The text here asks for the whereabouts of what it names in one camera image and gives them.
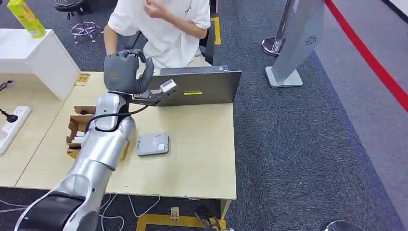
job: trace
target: stanchion post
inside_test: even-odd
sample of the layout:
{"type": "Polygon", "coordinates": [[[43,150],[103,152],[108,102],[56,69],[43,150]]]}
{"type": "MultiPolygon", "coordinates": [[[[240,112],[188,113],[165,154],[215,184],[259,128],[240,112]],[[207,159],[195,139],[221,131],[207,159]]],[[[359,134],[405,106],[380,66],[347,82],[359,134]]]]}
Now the stanchion post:
{"type": "Polygon", "coordinates": [[[295,0],[287,0],[276,36],[268,37],[262,41],[262,49],[265,53],[272,56],[279,56],[286,40],[283,36],[285,35],[285,27],[286,22],[288,21],[289,12],[290,9],[293,8],[294,2],[295,0]]]}

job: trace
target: juice carton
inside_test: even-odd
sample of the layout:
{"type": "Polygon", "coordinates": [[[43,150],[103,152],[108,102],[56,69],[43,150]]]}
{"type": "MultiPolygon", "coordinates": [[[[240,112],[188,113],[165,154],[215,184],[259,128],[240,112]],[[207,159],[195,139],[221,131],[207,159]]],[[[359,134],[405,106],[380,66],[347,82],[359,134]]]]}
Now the juice carton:
{"type": "Polygon", "coordinates": [[[33,38],[45,35],[45,28],[23,0],[10,0],[7,7],[33,38]]]}

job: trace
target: gray robotic hand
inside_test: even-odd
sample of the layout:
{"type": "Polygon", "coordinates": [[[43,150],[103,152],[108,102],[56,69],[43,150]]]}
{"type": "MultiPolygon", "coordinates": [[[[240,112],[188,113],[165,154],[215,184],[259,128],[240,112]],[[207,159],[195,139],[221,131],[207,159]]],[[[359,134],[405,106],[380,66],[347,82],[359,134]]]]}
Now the gray robotic hand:
{"type": "Polygon", "coordinates": [[[153,72],[152,59],[146,58],[141,50],[122,50],[105,57],[103,80],[109,91],[142,94],[147,90],[153,72]],[[146,63],[146,69],[140,78],[136,79],[139,58],[146,63]]]}

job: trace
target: cardboard organizer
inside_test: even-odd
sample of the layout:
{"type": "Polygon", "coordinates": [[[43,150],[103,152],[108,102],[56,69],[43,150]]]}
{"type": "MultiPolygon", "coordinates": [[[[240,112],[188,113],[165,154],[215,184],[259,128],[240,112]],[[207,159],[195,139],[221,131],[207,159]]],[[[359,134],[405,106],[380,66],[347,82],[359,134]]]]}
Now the cardboard organizer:
{"type": "MultiPolygon", "coordinates": [[[[68,145],[68,149],[66,153],[72,157],[76,158],[81,151],[81,144],[80,143],[71,143],[74,137],[77,135],[77,131],[85,132],[85,128],[87,126],[88,121],[90,121],[95,116],[96,107],[95,106],[75,106],[74,112],[75,115],[71,115],[69,117],[69,124],[68,128],[71,130],[71,134],[66,137],[66,144],[68,145]]],[[[128,152],[129,143],[123,149],[122,157],[120,160],[124,160],[126,157],[126,153],[128,152]]]]}

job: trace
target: gray laptop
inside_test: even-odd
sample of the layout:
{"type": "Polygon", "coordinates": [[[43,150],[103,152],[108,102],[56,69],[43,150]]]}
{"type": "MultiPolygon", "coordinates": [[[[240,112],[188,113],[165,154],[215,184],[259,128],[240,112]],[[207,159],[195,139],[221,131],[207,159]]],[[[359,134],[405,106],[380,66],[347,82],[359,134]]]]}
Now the gray laptop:
{"type": "Polygon", "coordinates": [[[233,103],[241,71],[153,76],[149,89],[158,89],[170,79],[178,86],[177,94],[159,102],[157,106],[233,103]]]}
{"type": "Polygon", "coordinates": [[[190,73],[213,73],[228,71],[227,66],[197,66],[197,67],[183,67],[183,68],[162,68],[161,75],[173,74],[190,74],[190,73]]]}

